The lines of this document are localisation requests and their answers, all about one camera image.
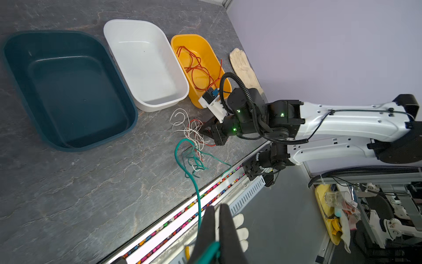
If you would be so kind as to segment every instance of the clear plastic cup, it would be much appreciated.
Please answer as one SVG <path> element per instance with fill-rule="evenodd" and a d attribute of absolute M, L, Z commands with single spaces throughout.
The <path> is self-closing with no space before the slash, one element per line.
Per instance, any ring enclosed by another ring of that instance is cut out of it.
<path fill-rule="evenodd" d="M 356 209 L 355 202 L 348 191 L 326 192 L 324 198 L 328 206 L 351 212 Z"/>

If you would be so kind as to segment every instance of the colorful beaded strip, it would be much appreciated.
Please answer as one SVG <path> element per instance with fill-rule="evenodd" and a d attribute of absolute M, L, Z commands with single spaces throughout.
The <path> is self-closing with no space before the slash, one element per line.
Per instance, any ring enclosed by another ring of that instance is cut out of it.
<path fill-rule="evenodd" d="M 239 170 L 242 166 L 237 167 L 234 171 L 230 172 L 226 177 L 224 177 L 221 181 L 219 181 L 217 184 L 215 184 L 213 187 L 211 187 L 209 190 L 207 190 L 204 194 L 200 196 L 202 199 L 204 196 L 206 196 L 208 193 L 210 193 L 213 189 L 215 189 L 220 183 L 225 181 L 228 177 L 230 177 L 233 173 L 235 173 L 237 170 Z M 239 178 L 234 180 L 230 185 L 228 185 L 222 192 L 220 192 L 216 197 L 214 197 L 208 204 L 206 204 L 204 207 L 201 208 L 201 211 L 205 210 L 208 206 L 211 205 L 215 200 L 217 200 L 223 193 L 225 193 L 230 187 L 233 186 L 238 180 L 240 180 L 245 173 L 243 173 Z M 162 231 L 165 227 L 167 227 L 171 222 L 173 222 L 177 217 L 181 216 L 184 212 L 186 212 L 189 208 L 194 206 L 196 203 L 198 203 L 198 199 L 196 199 L 193 203 L 188 205 L 185 209 L 178 212 L 174 217 L 172 217 L 169 221 L 167 221 L 164 225 L 162 225 L 160 228 L 158 228 L 156 231 L 152 232 L 146 239 L 144 239 L 142 242 L 137 244 L 134 248 L 132 248 L 129 252 L 123 255 L 124 258 L 128 257 L 130 254 L 132 254 L 135 250 L 139 249 L 145 242 L 150 240 L 153 236 L 158 234 L 160 231 Z M 154 254 L 162 245 L 167 243 L 170 238 L 175 236 L 180 230 L 182 230 L 187 224 L 189 224 L 192 219 L 198 216 L 198 213 L 195 213 L 191 218 L 189 218 L 183 225 L 181 225 L 179 228 L 177 228 L 170 236 L 168 236 L 164 241 L 162 241 L 157 247 L 155 247 L 151 252 L 149 252 L 146 256 L 144 256 L 137 264 L 141 264 L 144 262 L 147 258 L 149 258 L 152 254 Z"/>

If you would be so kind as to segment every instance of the lavender wall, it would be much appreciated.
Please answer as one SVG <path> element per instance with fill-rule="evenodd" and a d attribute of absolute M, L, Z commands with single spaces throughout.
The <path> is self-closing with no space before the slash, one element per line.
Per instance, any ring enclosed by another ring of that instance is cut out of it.
<path fill-rule="evenodd" d="M 270 101 L 422 103 L 420 0 L 233 0 L 227 12 Z M 312 172 L 376 163 L 308 162 Z"/>

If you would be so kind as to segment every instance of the marble countertop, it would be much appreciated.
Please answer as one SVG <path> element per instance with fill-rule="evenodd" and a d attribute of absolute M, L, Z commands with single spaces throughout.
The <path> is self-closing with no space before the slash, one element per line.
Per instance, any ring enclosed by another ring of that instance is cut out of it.
<path fill-rule="evenodd" d="M 241 48 L 224 8 L 198 0 L 15 0 L 0 9 L 0 42 L 21 30 L 81 30 L 106 43 L 111 19 L 146 20 L 170 40 L 205 37 L 223 68 Z M 189 98 L 158 112 L 139 112 L 125 136 L 80 153 L 61 152 L 40 140 L 0 65 L 0 255 L 2 263 L 97 263 L 194 193 L 173 152 L 182 132 L 169 118 L 177 108 L 208 120 Z M 235 163 L 263 141 L 235 137 L 206 151 Z M 207 160 L 204 186 L 226 169 Z"/>

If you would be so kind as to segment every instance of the dark teal bin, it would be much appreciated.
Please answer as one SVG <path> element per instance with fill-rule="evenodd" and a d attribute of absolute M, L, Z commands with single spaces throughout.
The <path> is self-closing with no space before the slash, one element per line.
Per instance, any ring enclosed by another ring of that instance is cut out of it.
<path fill-rule="evenodd" d="M 106 48 L 79 31 L 29 31 L 4 45 L 6 65 L 42 139 L 84 151 L 129 132 L 138 120 Z"/>

